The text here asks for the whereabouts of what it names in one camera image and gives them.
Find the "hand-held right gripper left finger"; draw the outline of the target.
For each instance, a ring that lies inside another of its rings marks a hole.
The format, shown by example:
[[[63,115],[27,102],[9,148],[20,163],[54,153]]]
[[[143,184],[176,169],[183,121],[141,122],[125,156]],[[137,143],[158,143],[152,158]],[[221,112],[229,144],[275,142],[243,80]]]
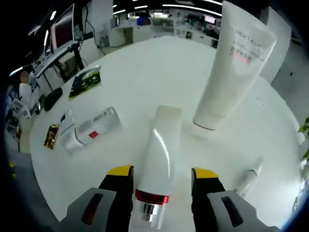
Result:
[[[108,171],[98,188],[90,188],[68,206],[62,232],[127,232],[133,209],[134,166]]]

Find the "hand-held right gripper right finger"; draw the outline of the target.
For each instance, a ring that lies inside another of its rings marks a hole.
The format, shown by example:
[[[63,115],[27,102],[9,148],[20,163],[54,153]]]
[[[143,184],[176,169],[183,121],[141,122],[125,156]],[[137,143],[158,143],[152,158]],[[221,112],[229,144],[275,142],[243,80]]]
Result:
[[[192,204],[197,232],[279,232],[257,217],[256,209],[231,190],[225,190],[211,170],[192,168]]]

